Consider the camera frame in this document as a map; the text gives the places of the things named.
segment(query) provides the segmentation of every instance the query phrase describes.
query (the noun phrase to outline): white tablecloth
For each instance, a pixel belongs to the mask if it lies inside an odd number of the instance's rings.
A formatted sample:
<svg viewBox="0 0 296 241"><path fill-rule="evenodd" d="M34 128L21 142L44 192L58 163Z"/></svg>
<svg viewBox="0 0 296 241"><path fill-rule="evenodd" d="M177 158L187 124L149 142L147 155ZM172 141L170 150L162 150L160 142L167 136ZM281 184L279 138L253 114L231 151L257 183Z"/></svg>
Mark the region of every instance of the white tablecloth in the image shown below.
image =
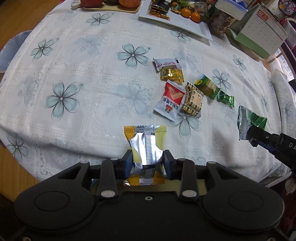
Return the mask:
<svg viewBox="0 0 296 241"><path fill-rule="evenodd" d="M260 181L289 169L262 147L238 140L239 103L268 118L266 131L295 137L295 104L280 72L273 76L226 36L213 41L137 14L71 10L66 0L28 36L0 83L0 139L44 180L88 160L120 158L127 125L167 126L175 158L214 160ZM165 82L153 58L178 58L185 81L205 73L235 97L235 108L204 97L201 117L175 123L153 112Z"/></svg>

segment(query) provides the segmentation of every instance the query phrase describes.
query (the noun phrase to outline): green candy wrapper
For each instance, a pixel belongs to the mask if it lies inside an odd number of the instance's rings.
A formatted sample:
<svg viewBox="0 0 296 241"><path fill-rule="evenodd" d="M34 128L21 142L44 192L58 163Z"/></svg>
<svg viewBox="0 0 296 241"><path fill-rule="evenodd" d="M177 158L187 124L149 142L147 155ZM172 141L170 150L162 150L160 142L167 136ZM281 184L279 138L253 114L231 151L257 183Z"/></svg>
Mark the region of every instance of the green candy wrapper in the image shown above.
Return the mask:
<svg viewBox="0 0 296 241"><path fill-rule="evenodd" d="M234 97L227 95L223 91L220 91L219 94L217 95L217 101L223 102L229 105L230 107L234 107Z"/></svg>
<svg viewBox="0 0 296 241"><path fill-rule="evenodd" d="M251 126L257 126L264 130L267 122L266 117L259 116L248 108L239 105L237 114L237 127L239 129L239 139L247 140L247 132Z"/></svg>
<svg viewBox="0 0 296 241"><path fill-rule="evenodd" d="M197 79L193 82L193 84L204 93L204 95L208 96L210 99L215 99L216 95L219 93L220 88L214 84L208 77L204 74L201 74Z"/></svg>

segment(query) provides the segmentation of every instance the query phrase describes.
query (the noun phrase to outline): candy wrapper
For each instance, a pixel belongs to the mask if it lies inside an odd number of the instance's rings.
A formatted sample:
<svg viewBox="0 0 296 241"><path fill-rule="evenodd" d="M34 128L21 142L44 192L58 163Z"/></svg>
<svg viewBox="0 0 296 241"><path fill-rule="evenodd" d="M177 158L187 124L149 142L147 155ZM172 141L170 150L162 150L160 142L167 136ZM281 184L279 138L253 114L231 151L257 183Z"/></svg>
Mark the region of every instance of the candy wrapper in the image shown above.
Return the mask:
<svg viewBox="0 0 296 241"><path fill-rule="evenodd" d="M184 95L184 90L168 80L165 84L163 97L156 104L154 110L169 120L175 121Z"/></svg>
<svg viewBox="0 0 296 241"><path fill-rule="evenodd" d="M215 85L208 77L201 74L193 83L204 95L208 96L210 99L215 99L216 95L219 93L220 88Z"/></svg>
<svg viewBox="0 0 296 241"><path fill-rule="evenodd" d="M125 126L124 134L133 154L131 174L124 183L136 186L164 184L166 126Z"/></svg>
<svg viewBox="0 0 296 241"><path fill-rule="evenodd" d="M181 65L177 58L154 58L153 59L156 65L157 71L160 71L162 68L165 69L181 69Z"/></svg>
<svg viewBox="0 0 296 241"><path fill-rule="evenodd" d="M223 91L220 91L219 94L217 95L217 101L223 102L229 105L230 107L234 107L234 97L227 95Z"/></svg>
<svg viewBox="0 0 296 241"><path fill-rule="evenodd" d="M181 69L164 69L160 70L160 79L161 80L171 80L183 83L184 77Z"/></svg>
<svg viewBox="0 0 296 241"><path fill-rule="evenodd" d="M193 84L187 82L185 103L182 110L192 116L196 116L202 109L203 93Z"/></svg>
<svg viewBox="0 0 296 241"><path fill-rule="evenodd" d="M246 107L239 105L237 114L237 127L239 129L239 139L247 140L247 132L251 126L257 126L264 130L267 118L259 116Z"/></svg>

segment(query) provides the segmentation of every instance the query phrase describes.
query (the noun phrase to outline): silver candy wrapper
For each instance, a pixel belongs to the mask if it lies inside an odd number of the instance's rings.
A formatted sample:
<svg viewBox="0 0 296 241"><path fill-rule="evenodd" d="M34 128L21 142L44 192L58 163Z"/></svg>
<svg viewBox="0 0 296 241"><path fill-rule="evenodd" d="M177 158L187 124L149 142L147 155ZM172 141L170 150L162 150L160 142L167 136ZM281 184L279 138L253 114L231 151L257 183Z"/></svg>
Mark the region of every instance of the silver candy wrapper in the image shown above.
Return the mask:
<svg viewBox="0 0 296 241"><path fill-rule="evenodd" d="M162 164L166 126L125 126L124 134L134 162L130 177L124 182L130 185L164 183Z"/></svg>

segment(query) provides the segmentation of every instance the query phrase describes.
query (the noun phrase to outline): jar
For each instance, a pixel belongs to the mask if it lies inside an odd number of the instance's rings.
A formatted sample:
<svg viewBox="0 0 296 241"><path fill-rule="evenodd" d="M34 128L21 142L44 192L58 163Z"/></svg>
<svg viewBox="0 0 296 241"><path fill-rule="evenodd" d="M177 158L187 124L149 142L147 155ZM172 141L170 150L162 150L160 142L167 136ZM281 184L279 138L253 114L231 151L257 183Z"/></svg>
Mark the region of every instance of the jar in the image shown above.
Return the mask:
<svg viewBox="0 0 296 241"><path fill-rule="evenodd" d="M195 11L204 16L207 13L207 4L205 2L195 2Z"/></svg>

